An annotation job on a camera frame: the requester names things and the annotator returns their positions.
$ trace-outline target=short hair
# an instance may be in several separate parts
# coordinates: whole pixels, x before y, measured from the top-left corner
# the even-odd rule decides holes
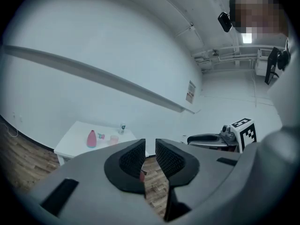
[[[246,28],[241,27],[241,21],[236,21],[236,0],[229,0],[229,18],[230,22],[232,23],[233,27],[240,32],[246,33]]]

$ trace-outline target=table leg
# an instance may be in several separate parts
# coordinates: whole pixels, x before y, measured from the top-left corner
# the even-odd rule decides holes
[[[63,166],[65,164],[64,158],[60,155],[57,155],[57,158],[58,158],[58,161],[59,161],[60,165]]]

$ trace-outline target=white bottle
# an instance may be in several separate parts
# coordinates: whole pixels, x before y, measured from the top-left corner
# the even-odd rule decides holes
[[[120,124],[119,134],[124,134],[125,127],[126,127],[125,122],[122,122],[122,123]]]

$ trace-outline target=pink bottle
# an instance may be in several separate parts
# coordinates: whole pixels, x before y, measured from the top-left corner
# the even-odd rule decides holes
[[[96,144],[97,144],[97,138],[96,138],[96,134],[94,130],[91,130],[89,136],[88,136],[88,140],[87,143],[89,148],[95,148]]]

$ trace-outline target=power cord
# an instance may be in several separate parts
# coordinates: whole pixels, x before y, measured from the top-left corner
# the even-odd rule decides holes
[[[3,124],[4,126],[6,126],[6,128],[7,128],[7,133],[8,133],[11,137],[17,137],[17,136],[19,135],[18,129],[16,129],[16,130],[17,130],[17,135],[11,135],[10,132],[9,132],[8,126],[7,126],[5,123],[3,123],[3,122],[1,122],[0,124]]]

